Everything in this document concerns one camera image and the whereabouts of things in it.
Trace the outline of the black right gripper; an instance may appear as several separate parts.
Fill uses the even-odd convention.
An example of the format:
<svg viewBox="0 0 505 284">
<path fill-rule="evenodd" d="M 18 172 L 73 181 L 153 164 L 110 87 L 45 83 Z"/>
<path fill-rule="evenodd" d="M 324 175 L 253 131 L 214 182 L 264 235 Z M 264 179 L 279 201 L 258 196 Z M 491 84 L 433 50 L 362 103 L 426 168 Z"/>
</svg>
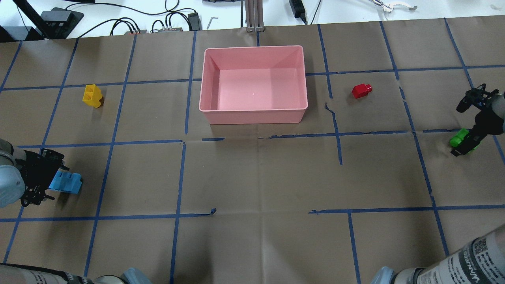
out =
<svg viewBox="0 0 505 284">
<path fill-rule="evenodd" d="M 486 91 L 486 84 L 472 88 L 456 107 L 459 113 L 475 107 L 480 112 L 475 116 L 472 129 L 462 128 L 451 138 L 451 154 L 453 156 L 467 155 L 476 149 L 487 135 L 504 134 L 505 99 L 504 93 L 495 89 Z"/>
</svg>

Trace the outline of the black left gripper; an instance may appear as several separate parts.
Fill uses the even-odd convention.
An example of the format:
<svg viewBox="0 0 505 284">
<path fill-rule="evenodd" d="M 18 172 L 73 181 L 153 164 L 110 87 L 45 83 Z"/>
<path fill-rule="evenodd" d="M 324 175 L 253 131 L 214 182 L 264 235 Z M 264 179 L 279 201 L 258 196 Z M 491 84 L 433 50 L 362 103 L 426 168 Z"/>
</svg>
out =
<svg viewBox="0 0 505 284">
<path fill-rule="evenodd" d="M 25 150 L 25 160 L 20 160 L 20 173 L 25 183 L 25 191 L 20 198 L 22 207 L 40 205 L 44 200 L 55 200 L 46 194 L 59 169 L 65 166 L 65 155 L 52 149 L 43 148 L 39 153 Z"/>
</svg>

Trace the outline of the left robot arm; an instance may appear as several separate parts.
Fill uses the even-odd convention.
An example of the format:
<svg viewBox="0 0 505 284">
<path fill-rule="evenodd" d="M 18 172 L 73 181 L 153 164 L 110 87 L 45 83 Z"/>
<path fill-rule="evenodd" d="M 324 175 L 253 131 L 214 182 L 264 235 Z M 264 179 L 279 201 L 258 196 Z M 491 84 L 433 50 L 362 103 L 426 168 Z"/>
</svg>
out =
<svg viewBox="0 0 505 284">
<path fill-rule="evenodd" d="M 64 155 L 43 148 L 38 153 L 26 151 L 1 140 L 0 193 L 1 207 L 17 201 L 23 207 L 40 205 L 53 200 L 48 189 L 61 193 L 78 193 L 82 177 L 71 173 L 64 163 Z M 90 279 L 61 270 L 2 263 L 2 284 L 149 284 L 148 277 L 136 268 L 121 276 L 103 275 Z"/>
</svg>

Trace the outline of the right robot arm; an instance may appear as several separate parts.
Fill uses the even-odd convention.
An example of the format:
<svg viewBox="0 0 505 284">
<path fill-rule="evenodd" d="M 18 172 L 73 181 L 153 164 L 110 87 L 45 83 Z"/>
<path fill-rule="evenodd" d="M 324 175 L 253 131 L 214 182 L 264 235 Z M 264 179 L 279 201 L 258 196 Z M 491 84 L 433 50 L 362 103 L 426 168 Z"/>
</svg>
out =
<svg viewBox="0 0 505 284">
<path fill-rule="evenodd" d="M 451 154 L 462 156 L 475 150 L 489 135 L 504 133 L 504 94 L 486 90 L 486 84 L 471 88 L 458 103 L 460 113 L 478 108 L 474 126 L 459 131 L 451 140 Z M 500 225 L 460 250 L 429 267 L 415 267 L 395 273 L 382 267 L 374 284 L 503 284 L 505 282 L 505 227 Z"/>
</svg>

